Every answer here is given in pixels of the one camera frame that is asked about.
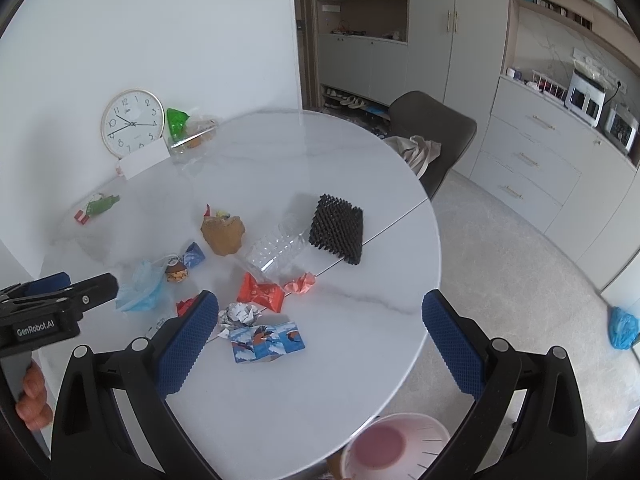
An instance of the cabinet handle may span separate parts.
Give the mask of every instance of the cabinet handle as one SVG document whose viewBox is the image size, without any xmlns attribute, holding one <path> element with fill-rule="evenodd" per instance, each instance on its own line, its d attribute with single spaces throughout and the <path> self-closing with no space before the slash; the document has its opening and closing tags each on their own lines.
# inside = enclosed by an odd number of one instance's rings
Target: cabinet handle
<svg viewBox="0 0 640 480">
<path fill-rule="evenodd" d="M 520 152 L 520 153 L 518 154 L 518 156 L 519 156 L 522 160 L 524 160 L 527 164 L 529 164 L 530 166 L 535 166 L 536 168 L 539 168 L 539 167 L 540 167 L 540 165 L 539 165 L 535 160 L 533 160 L 532 158 L 529 158 L 529 157 L 528 157 L 527 155 L 525 155 L 524 153 Z"/>
<path fill-rule="evenodd" d="M 530 116 L 530 118 L 532 120 L 536 121 L 537 123 L 542 124 L 547 130 L 555 130 L 556 129 L 555 126 L 553 126 L 552 124 L 547 123 L 546 121 L 543 121 L 537 115 L 532 115 L 532 116 Z"/>
<path fill-rule="evenodd" d="M 509 193 L 511 196 L 513 196 L 514 198 L 519 198 L 520 200 L 522 200 L 522 195 L 516 193 L 513 189 L 511 189 L 509 186 L 504 186 L 502 188 L 503 190 L 505 190 L 507 193 Z"/>
</svg>

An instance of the clear plastic bottle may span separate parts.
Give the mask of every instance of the clear plastic bottle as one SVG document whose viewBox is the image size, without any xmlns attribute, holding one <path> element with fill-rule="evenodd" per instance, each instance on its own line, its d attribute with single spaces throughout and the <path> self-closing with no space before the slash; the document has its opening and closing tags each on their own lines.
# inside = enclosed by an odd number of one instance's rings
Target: clear plastic bottle
<svg viewBox="0 0 640 480">
<path fill-rule="evenodd" d="M 305 248 L 296 223 L 293 215 L 287 215 L 271 233 L 238 254 L 242 266 L 259 282 L 280 283 L 284 270 Z"/>
</svg>

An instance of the gray carpet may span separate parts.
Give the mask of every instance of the gray carpet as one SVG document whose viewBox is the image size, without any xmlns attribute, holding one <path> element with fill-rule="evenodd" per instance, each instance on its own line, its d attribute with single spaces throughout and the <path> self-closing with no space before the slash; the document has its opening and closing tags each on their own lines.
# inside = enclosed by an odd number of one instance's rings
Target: gray carpet
<svg viewBox="0 0 640 480">
<path fill-rule="evenodd" d="M 640 406 L 640 366 L 632 352 L 610 346 L 607 306 L 590 282 L 527 221 L 460 174 L 449 174 L 433 208 L 449 303 L 517 350 L 566 348 L 596 438 L 619 438 Z M 385 413 L 427 413 L 453 433 L 471 402 L 429 340 Z M 513 420 L 521 403 L 518 395 Z"/>
</svg>

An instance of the doorway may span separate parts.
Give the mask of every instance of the doorway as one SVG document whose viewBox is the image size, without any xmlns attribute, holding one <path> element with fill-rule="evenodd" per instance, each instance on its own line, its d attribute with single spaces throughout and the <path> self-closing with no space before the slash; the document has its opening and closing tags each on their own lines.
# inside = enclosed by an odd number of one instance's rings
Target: doorway
<svg viewBox="0 0 640 480">
<path fill-rule="evenodd" d="M 298 62 L 300 64 L 300 89 L 302 107 L 318 111 L 321 108 L 318 83 L 318 38 L 315 0 L 294 0 L 298 35 Z"/>
</svg>

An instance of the slipper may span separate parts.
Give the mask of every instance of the slipper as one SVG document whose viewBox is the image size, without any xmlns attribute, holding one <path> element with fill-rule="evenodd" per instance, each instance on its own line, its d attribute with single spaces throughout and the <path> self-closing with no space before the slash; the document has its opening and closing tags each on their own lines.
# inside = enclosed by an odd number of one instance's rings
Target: slipper
<svg viewBox="0 0 640 480">
<path fill-rule="evenodd" d="M 355 110 L 356 108 L 362 108 L 363 103 L 364 101 L 358 97 L 353 103 L 349 104 L 349 108 L 351 108 L 351 110 Z"/>
<path fill-rule="evenodd" d="M 351 107 L 351 105 L 356 101 L 356 99 L 357 97 L 355 95 L 352 95 L 340 101 L 340 104 L 343 106 Z"/>
</svg>

